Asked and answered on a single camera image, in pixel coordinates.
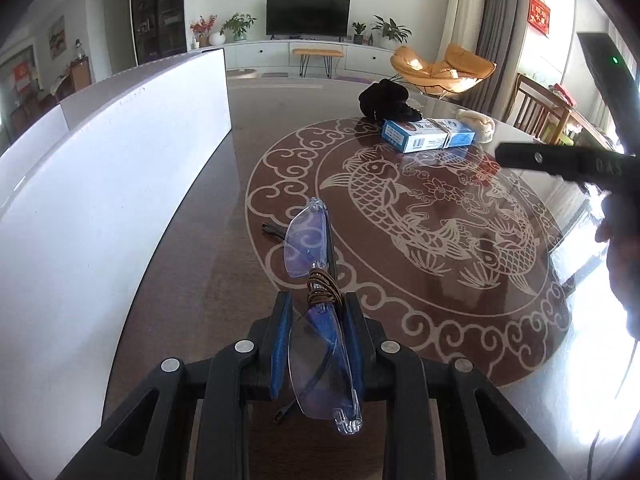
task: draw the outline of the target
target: white cabinet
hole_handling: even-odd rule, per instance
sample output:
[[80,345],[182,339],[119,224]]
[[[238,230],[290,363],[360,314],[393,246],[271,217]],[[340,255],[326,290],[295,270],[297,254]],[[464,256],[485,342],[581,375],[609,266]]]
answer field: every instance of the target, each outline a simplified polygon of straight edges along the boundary
[[238,68],[289,65],[289,43],[264,41],[235,44],[234,48]]
[[356,72],[393,76],[396,71],[391,66],[392,55],[393,52],[390,50],[348,45],[345,68]]
[[[316,50],[339,50],[344,57],[334,58],[334,74],[358,75],[371,74],[377,76],[393,76],[396,71],[391,66],[393,52],[368,45],[351,43],[331,43],[327,41],[247,41],[241,43],[227,43],[225,50],[225,67],[227,70],[235,68],[257,68],[259,72],[273,71],[288,72],[290,76],[298,74],[300,56],[293,54],[296,48]],[[322,56],[311,56],[309,59],[309,77],[322,77],[324,74],[324,59]]]
[[225,68],[227,70],[238,68],[238,61],[236,60],[236,46],[231,44],[225,45],[223,48],[225,51]]
[[[295,48],[309,48],[311,50],[338,50],[346,54],[347,45],[336,43],[321,43],[320,41],[291,41],[289,43],[289,66],[300,66],[300,56],[293,54]],[[334,70],[344,69],[344,57],[333,58]],[[324,57],[311,56],[309,58],[309,68],[324,68]]]

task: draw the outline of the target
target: brown cord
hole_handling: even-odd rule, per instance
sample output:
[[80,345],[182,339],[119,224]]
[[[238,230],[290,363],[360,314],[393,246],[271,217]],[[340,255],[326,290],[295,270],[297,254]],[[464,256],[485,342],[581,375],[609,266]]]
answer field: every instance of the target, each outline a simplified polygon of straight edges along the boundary
[[311,269],[309,278],[306,280],[306,288],[309,290],[306,295],[309,307],[321,303],[335,303],[335,306],[341,309],[344,304],[344,298],[338,284],[324,269]]

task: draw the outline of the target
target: glass tabletop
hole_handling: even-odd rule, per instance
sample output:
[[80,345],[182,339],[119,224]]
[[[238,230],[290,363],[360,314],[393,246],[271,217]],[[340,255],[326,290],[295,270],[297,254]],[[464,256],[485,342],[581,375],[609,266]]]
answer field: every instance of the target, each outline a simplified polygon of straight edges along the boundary
[[[229,82],[232,131],[149,263],[104,415],[163,358],[215,354],[270,312],[276,290],[305,286],[287,277],[282,244],[261,224],[286,225],[319,196],[335,233],[338,283],[358,293],[366,316],[423,357],[472,360],[572,476],[584,474],[600,428],[594,467],[603,470],[640,408],[640,370],[632,366],[614,401],[633,339],[610,291],[607,245],[594,240],[602,197],[500,168],[499,142],[531,142],[503,123],[488,144],[401,155],[361,119],[363,89],[314,79]],[[409,104],[434,118],[460,108],[418,94]],[[384,416],[370,412],[364,453],[382,468],[383,443],[367,431]],[[255,420],[252,431],[273,431],[269,417],[256,412]],[[287,434],[289,447],[259,452],[315,439],[299,423]],[[309,460],[322,465],[321,456]],[[376,478],[376,467],[367,475]]]

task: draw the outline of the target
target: bottle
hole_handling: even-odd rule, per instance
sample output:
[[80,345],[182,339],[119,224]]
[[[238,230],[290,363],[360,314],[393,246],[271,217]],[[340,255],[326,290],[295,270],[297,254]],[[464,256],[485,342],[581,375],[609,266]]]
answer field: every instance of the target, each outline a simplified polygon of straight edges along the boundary
[[80,40],[76,40],[76,59],[82,59],[83,57],[86,57],[86,52],[84,48],[82,48]]

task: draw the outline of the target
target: white towel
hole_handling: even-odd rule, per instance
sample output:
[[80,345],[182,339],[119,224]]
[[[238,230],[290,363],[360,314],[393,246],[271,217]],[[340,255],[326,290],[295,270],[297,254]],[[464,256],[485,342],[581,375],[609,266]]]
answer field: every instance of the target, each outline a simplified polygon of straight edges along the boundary
[[456,118],[478,134],[476,137],[478,142],[491,142],[494,138],[495,121],[491,117],[473,110],[460,109],[456,113]]

